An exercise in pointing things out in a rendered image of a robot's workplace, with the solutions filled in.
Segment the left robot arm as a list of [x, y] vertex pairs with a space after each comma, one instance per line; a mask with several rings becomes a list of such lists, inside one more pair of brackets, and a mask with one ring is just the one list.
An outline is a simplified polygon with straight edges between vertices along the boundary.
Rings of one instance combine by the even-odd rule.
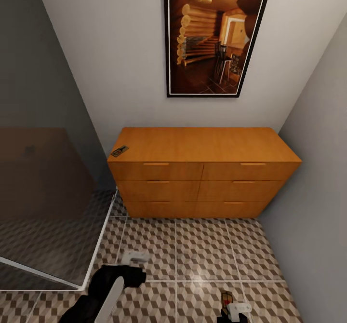
[[149, 254], [143, 251], [126, 251], [121, 265], [103, 264], [91, 278], [88, 296], [82, 295], [68, 309], [58, 323], [107, 323], [123, 289], [140, 288], [147, 273], [143, 268], [132, 267], [131, 261], [148, 262]]

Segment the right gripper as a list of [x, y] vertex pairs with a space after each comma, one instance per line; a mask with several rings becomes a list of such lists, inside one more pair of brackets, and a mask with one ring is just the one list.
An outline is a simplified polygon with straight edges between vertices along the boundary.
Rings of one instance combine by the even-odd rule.
[[[222, 314], [222, 317], [217, 317], [217, 323], [233, 323], [228, 318], [228, 316], [223, 311], [223, 309], [221, 309], [221, 314]], [[244, 315], [239, 315], [239, 319], [240, 319], [240, 322], [238, 322], [238, 323], [247, 323], [247, 318]]]

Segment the mousetrap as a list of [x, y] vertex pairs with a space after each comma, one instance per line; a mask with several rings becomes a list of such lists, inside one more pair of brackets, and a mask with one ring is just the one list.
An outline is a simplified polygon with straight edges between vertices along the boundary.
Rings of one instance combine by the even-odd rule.
[[221, 302], [222, 302], [222, 309], [228, 316], [230, 312], [227, 309], [227, 305], [229, 303], [234, 303], [233, 302], [233, 295], [231, 291], [226, 291], [226, 290], [220, 290], [221, 292]]
[[120, 154], [122, 154], [123, 152], [125, 152], [127, 149], [129, 149], [128, 147], [126, 147], [125, 145], [118, 148], [117, 150], [115, 150], [113, 153], [111, 153], [112, 156], [114, 156], [115, 158], [118, 157]]

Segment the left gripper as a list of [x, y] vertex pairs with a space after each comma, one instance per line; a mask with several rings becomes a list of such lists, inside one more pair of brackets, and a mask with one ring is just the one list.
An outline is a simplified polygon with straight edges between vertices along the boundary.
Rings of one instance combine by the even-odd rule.
[[123, 265], [123, 268], [126, 270], [128, 276], [127, 283], [123, 289], [126, 287], [140, 288], [141, 284], [145, 283], [147, 273], [143, 272], [143, 268], [131, 267], [129, 265]]

